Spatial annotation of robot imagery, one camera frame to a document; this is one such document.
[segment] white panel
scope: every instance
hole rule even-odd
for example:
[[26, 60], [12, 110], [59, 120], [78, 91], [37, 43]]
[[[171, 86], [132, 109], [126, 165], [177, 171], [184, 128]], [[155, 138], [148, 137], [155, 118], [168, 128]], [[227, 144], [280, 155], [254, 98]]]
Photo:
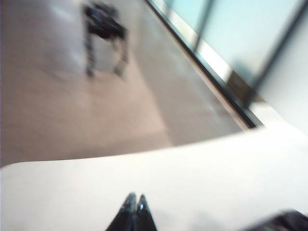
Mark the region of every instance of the white panel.
[[196, 32], [175, 11], [170, 10], [169, 20], [190, 45], [195, 44], [197, 40]]
[[261, 123], [270, 127], [278, 122], [283, 122], [284, 119], [266, 102], [254, 102], [250, 106], [250, 110], [261, 121]]
[[308, 11], [259, 94], [289, 123], [308, 133]]
[[159, 231], [236, 231], [308, 212], [308, 139], [286, 125], [141, 154], [1, 169], [1, 230], [103, 231], [131, 191]]
[[211, 68], [227, 81], [232, 69], [231, 67], [203, 40], [200, 40], [197, 52], [211, 66]]

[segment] black object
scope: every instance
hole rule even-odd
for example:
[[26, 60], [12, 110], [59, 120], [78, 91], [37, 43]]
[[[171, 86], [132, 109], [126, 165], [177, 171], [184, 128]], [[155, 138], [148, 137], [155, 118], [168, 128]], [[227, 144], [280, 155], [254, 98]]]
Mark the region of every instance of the black object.
[[136, 208], [136, 194], [130, 193], [106, 231], [131, 231]]
[[308, 231], [308, 217], [290, 210], [243, 231]]
[[106, 231], [157, 231], [145, 196], [130, 193]]
[[115, 67], [114, 72], [121, 75], [125, 64], [128, 62], [127, 52], [127, 30], [120, 25], [118, 19], [118, 10], [112, 5], [104, 3], [92, 3], [82, 6], [85, 16], [85, 40], [87, 50], [87, 74], [93, 76], [94, 69], [94, 54], [92, 35], [97, 35], [106, 41], [111, 41], [116, 49], [115, 41], [119, 39], [122, 45], [122, 58]]
[[140, 197], [136, 214], [135, 231], [157, 231], [144, 195]]

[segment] black robot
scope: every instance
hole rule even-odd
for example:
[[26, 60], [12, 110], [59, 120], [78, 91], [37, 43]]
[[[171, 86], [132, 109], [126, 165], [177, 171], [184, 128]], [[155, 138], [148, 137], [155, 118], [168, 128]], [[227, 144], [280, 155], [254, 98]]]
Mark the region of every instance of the black robot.
[[85, 21], [85, 40], [87, 50], [87, 75], [93, 76], [94, 54], [92, 35], [97, 35], [106, 41], [111, 41], [116, 49], [115, 41], [119, 39], [122, 47], [122, 58], [115, 66], [114, 72], [121, 75], [128, 62], [127, 52], [127, 30], [120, 25], [118, 19], [118, 10], [112, 5], [104, 3], [91, 3], [82, 6]]

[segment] gray floor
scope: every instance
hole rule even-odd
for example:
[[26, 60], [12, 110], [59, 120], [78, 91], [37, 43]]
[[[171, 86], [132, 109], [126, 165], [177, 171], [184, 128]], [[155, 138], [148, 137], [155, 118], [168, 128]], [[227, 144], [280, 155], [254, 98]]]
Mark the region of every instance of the gray floor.
[[1, 2], [1, 165], [126, 154], [239, 132], [142, 0], [115, 0], [129, 65], [95, 40], [84, 74], [78, 0]]

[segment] glass panel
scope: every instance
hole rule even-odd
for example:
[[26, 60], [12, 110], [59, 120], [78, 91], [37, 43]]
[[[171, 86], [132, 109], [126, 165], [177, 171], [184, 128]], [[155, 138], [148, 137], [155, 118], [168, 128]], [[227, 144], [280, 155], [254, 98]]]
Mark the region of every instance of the glass panel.
[[169, 21], [173, 29], [193, 50], [197, 41], [197, 31], [200, 27], [203, 12], [208, 0], [165, 0], [170, 6]]
[[[202, 38], [251, 84], [267, 64], [301, 3], [302, 0], [214, 0]], [[198, 52], [205, 60], [210, 58], [202, 45]]]
[[207, 0], [174, 0], [172, 10], [197, 32], [206, 3]]
[[258, 93], [288, 123], [308, 134], [308, 9], [296, 25]]

